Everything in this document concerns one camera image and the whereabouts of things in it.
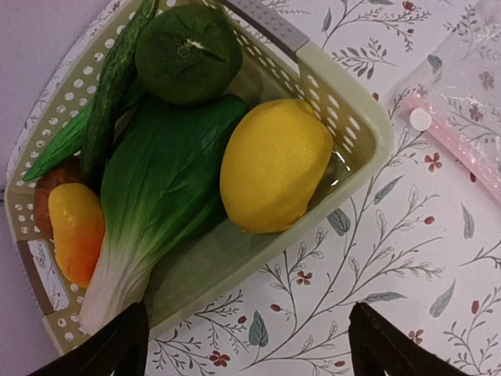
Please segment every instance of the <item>dark green cucumber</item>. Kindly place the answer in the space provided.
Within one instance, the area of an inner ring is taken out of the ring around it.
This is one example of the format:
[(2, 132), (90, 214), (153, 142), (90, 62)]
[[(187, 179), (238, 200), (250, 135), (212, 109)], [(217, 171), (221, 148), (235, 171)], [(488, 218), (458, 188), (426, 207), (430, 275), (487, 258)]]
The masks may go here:
[(81, 149), (82, 182), (99, 195), (111, 154), (116, 114), (135, 72), (135, 47), (142, 29), (155, 17), (158, 0), (142, 0), (104, 60)]
[[(134, 80), (125, 94), (124, 102), (121, 104), (117, 118), (135, 107), (147, 91), (146, 86), (139, 78)], [(81, 149), (90, 113), (91, 104), (88, 104), (81, 113), (68, 122), (66, 127), (56, 133), (40, 157), (27, 171), (23, 178), (24, 181), (29, 182), (30, 180), (40, 178)]]

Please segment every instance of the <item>white cap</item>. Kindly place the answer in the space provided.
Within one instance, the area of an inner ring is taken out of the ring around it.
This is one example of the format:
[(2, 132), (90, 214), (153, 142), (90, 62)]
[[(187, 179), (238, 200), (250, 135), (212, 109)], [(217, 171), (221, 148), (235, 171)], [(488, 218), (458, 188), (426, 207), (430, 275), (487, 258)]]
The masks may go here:
[(430, 128), (432, 118), (428, 112), (418, 107), (410, 113), (410, 124), (417, 131), (423, 132)]

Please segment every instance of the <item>potato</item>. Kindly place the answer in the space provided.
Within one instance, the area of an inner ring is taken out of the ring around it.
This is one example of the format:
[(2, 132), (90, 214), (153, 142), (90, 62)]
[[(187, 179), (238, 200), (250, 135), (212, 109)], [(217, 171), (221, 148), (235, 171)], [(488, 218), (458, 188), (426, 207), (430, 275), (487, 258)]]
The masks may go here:
[(69, 157), (37, 181), (34, 189), (34, 221), (44, 237), (53, 237), (49, 217), (49, 194), (61, 184), (80, 181), (80, 159), (77, 157)]

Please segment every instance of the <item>green plastic basket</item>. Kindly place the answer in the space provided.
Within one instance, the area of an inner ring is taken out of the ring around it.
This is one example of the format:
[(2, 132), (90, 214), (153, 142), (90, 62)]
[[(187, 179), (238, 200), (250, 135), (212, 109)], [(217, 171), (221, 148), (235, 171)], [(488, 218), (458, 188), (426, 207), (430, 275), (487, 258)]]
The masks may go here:
[[(258, 0), (200, 2), (229, 12), (244, 51), (243, 69), (229, 91), (251, 107), (277, 98), (309, 101), (333, 134), (337, 152), (350, 161), (351, 173), (317, 197), (308, 213), (284, 233), (245, 234), (226, 221), (196, 244), (167, 255), (153, 271), (145, 294), (152, 336), (187, 318), (299, 240), (369, 181), (393, 145), (386, 111), (277, 12)], [(129, 0), (117, 6), (113, 1), (90, 25), (36, 103), (9, 162), (5, 209), (12, 237), (43, 322), (60, 353), (87, 338), (78, 323), (85, 291), (71, 285), (54, 263), (52, 242), (43, 240), (34, 225), (34, 183), (25, 183), (22, 177), (48, 141), (92, 98), (103, 58), (139, 3)], [(162, 0), (159, 12), (183, 3), (187, 1)]]

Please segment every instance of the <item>clear plastic bag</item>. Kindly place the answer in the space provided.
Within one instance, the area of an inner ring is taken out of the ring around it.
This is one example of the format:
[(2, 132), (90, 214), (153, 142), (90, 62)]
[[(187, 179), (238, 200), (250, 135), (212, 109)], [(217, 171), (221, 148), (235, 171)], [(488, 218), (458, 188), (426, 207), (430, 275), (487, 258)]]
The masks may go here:
[(427, 130), (501, 201), (501, 2), (468, 7), (450, 36), (401, 82), (399, 117)]

